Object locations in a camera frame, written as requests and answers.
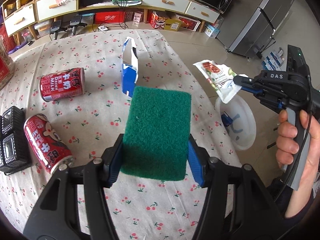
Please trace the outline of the white food pouch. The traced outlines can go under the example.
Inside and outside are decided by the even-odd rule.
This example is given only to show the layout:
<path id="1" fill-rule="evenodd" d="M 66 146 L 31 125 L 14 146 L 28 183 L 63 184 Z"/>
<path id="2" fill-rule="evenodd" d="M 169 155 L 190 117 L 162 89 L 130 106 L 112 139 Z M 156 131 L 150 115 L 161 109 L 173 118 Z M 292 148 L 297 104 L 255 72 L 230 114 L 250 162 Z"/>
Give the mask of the white food pouch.
<path id="1" fill-rule="evenodd" d="M 223 103 L 229 103 L 241 90 L 241 85 L 234 83 L 237 74 L 225 64 L 217 64 L 213 60 L 202 60 L 193 65 L 214 88 Z"/>

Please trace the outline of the green yellow sponge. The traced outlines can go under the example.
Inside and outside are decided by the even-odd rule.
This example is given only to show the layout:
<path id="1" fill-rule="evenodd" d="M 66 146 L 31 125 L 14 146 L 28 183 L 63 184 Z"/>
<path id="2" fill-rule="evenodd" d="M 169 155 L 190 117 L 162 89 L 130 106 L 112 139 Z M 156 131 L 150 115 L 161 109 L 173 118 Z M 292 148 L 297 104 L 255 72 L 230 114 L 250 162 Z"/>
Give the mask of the green yellow sponge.
<path id="1" fill-rule="evenodd" d="M 121 171 L 140 178 L 183 180 L 190 122 L 189 93 L 136 87 L 123 136 Z"/>

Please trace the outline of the torn blue white carton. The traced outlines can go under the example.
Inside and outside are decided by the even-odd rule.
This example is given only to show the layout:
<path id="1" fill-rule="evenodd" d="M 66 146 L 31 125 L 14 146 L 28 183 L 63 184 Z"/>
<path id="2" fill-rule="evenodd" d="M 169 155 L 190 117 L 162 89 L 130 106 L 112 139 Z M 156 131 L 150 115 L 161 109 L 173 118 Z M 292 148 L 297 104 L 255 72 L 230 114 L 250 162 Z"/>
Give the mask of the torn blue white carton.
<path id="1" fill-rule="evenodd" d="M 129 97 L 133 92 L 138 80 L 138 56 L 136 43 L 132 37 L 127 37 L 122 49 L 121 63 L 121 90 Z"/>

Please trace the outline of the white plastic trash bin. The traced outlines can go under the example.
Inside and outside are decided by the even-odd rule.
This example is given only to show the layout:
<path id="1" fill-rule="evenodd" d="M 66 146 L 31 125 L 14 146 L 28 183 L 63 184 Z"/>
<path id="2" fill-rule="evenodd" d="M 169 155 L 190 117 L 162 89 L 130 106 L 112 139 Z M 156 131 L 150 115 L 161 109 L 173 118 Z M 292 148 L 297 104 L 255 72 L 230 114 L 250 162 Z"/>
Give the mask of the white plastic trash bin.
<path id="1" fill-rule="evenodd" d="M 253 112 L 247 102 L 236 95 L 229 103 L 225 104 L 218 97 L 215 101 L 215 109 L 220 117 L 223 112 L 226 112 L 233 119 L 233 124 L 225 129 L 234 148 L 237 151 L 249 149 L 255 141 L 257 127 Z"/>

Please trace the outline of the stack of blue boxes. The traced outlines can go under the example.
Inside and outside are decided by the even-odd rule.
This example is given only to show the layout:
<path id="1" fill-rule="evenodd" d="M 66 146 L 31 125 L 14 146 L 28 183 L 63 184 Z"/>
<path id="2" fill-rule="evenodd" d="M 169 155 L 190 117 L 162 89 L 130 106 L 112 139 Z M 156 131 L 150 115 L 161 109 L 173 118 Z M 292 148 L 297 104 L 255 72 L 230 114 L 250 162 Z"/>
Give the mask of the stack of blue boxes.
<path id="1" fill-rule="evenodd" d="M 278 51 L 272 50 L 262 62 L 262 66 L 264 70 L 274 70 L 274 71 L 285 71 L 286 67 L 284 67 L 284 51 L 279 48 Z"/>

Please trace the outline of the red milk can front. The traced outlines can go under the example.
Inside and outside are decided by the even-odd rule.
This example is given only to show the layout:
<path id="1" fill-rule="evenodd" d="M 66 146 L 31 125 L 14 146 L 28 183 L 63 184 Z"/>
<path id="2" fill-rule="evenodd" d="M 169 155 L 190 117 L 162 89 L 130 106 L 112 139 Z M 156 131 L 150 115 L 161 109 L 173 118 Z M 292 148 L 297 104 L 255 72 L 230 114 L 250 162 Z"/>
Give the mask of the red milk can front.
<path id="1" fill-rule="evenodd" d="M 71 166 L 74 157 L 44 114 L 35 114 L 24 123 L 24 133 L 45 170 L 53 174 L 60 165 Z"/>

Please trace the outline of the red milk can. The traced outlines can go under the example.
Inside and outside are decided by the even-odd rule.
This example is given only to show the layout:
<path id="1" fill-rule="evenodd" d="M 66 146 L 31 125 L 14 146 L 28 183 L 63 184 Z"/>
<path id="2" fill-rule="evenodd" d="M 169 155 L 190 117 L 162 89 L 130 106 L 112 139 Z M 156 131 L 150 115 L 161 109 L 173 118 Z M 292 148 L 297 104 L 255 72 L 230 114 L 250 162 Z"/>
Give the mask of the red milk can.
<path id="1" fill-rule="evenodd" d="M 45 170 L 53 174 L 60 165 L 71 166 L 74 157 L 44 114 L 35 114 L 24 123 L 24 133 Z"/>
<path id="2" fill-rule="evenodd" d="M 84 68 L 72 68 L 41 77 L 39 91 L 45 102 L 84 94 Z"/>

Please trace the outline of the black plastic tray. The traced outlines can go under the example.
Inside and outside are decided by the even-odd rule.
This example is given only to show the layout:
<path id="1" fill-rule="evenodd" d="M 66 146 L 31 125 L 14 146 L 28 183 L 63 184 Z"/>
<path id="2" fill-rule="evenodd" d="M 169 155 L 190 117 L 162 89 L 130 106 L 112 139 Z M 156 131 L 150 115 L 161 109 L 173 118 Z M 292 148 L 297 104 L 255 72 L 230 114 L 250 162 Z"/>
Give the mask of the black plastic tray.
<path id="1" fill-rule="evenodd" d="M 31 166 L 24 122 L 25 111 L 16 106 L 1 115 L 1 172 L 6 176 Z"/>

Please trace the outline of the grey refrigerator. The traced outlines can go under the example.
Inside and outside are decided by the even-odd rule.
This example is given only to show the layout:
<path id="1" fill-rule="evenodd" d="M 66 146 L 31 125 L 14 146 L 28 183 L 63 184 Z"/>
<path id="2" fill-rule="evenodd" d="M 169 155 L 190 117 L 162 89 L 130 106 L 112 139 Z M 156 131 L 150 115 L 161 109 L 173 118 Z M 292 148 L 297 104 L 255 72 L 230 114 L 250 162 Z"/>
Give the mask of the grey refrigerator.
<path id="1" fill-rule="evenodd" d="M 217 39 L 224 48 L 247 58 L 270 44 L 294 0 L 234 0 L 223 14 Z"/>

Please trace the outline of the small blue white box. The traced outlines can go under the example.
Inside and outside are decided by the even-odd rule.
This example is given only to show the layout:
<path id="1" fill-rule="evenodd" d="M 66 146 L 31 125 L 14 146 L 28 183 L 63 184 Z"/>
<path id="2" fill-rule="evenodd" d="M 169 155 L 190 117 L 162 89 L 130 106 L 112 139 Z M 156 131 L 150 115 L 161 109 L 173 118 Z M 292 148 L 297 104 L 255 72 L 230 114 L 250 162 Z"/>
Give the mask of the small blue white box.
<path id="1" fill-rule="evenodd" d="M 212 37 L 212 38 L 216 38 L 217 35 L 219 34 L 220 30 L 217 29 L 216 27 L 212 26 L 209 23 L 205 23 L 204 24 L 204 33 L 208 36 L 208 37 Z"/>

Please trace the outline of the red white storage box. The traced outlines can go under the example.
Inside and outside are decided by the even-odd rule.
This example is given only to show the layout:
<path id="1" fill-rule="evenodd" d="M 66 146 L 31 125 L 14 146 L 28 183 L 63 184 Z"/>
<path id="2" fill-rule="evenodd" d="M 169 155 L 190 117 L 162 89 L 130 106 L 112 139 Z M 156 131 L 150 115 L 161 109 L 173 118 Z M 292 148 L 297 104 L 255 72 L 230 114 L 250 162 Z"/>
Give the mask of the red white storage box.
<path id="1" fill-rule="evenodd" d="M 198 27 L 200 26 L 200 21 L 195 20 L 193 18 L 188 18 L 182 15 L 176 15 L 176 17 L 182 22 L 181 28 L 191 30 L 193 32 L 196 32 Z"/>

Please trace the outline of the red milk can rear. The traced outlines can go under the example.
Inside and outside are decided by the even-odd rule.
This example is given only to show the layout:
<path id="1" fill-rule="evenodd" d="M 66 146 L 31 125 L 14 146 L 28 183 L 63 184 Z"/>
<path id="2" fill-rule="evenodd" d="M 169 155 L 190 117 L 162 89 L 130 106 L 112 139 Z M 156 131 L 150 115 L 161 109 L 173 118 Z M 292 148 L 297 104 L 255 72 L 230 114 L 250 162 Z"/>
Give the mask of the red milk can rear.
<path id="1" fill-rule="evenodd" d="M 72 68 L 41 77 L 39 91 L 45 102 L 84 94 L 84 68 Z"/>

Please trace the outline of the yellow lion cardboard box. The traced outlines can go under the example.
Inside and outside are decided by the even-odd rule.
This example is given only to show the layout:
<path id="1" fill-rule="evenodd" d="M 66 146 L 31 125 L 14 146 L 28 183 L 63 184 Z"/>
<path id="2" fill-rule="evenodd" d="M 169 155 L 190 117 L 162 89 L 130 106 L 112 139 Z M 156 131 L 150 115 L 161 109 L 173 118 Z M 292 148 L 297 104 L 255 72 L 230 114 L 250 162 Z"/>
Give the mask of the yellow lion cardboard box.
<path id="1" fill-rule="evenodd" d="M 178 31 L 182 21 L 170 18 L 164 11 L 150 10 L 148 12 L 148 22 L 157 30 Z"/>

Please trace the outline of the glass jar red label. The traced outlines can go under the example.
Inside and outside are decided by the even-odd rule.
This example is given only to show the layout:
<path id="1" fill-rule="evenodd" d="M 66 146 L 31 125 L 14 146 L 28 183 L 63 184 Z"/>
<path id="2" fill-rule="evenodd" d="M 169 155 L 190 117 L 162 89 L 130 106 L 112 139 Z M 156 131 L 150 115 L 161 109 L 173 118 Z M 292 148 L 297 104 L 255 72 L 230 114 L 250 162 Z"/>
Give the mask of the glass jar red label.
<path id="1" fill-rule="evenodd" d="M 15 63 L 5 49 L 2 35 L 0 45 L 0 89 L 3 89 L 14 75 Z"/>

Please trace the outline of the red gift box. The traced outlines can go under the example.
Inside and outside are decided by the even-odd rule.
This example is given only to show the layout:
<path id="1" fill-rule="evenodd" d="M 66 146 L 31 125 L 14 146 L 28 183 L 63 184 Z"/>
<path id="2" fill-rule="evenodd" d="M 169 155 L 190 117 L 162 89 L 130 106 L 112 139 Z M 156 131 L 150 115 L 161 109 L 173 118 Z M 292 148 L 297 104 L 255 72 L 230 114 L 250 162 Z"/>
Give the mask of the red gift box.
<path id="1" fill-rule="evenodd" d="M 123 11 L 97 12 L 94 18 L 95 24 L 101 24 L 101 23 L 118 24 L 118 23 L 124 23 L 124 21 L 125 21 L 125 13 Z"/>

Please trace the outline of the wooden tv cabinet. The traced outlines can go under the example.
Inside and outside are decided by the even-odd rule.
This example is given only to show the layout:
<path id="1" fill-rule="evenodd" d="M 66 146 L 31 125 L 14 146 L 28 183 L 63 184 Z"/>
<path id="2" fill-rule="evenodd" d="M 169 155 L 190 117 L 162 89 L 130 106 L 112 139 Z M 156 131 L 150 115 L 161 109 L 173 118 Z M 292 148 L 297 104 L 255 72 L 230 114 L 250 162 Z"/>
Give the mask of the wooden tv cabinet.
<path id="1" fill-rule="evenodd" d="M 4 16 L 4 24 L 7 35 L 11 36 L 37 22 L 65 14 L 107 8 L 121 9 L 128 5 L 127 1 L 107 0 L 106 2 L 94 2 L 91 5 L 84 6 L 80 4 L 80 0 L 70 0 L 58 6 L 55 0 L 30 0 L 14 12 Z M 145 22 L 150 10 L 171 11 L 187 15 L 201 20 L 201 24 L 205 22 L 214 23 L 220 15 L 218 11 L 195 0 L 141 0 L 140 4 L 130 7 L 142 9 Z"/>

